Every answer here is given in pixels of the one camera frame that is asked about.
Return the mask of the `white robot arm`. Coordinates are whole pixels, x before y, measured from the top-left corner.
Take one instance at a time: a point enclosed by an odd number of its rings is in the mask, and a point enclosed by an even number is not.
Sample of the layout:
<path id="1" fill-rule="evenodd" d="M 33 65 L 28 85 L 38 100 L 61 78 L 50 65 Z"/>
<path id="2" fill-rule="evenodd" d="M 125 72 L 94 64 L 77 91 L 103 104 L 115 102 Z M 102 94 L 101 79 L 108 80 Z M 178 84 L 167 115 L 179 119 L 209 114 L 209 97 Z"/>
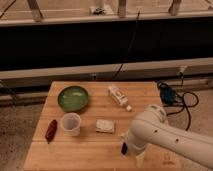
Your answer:
<path id="1" fill-rule="evenodd" d="M 123 135 L 127 149 L 139 155 L 151 143 L 213 169 L 213 138 L 172 127 L 166 120 L 162 107 L 148 105 L 133 118 Z"/>

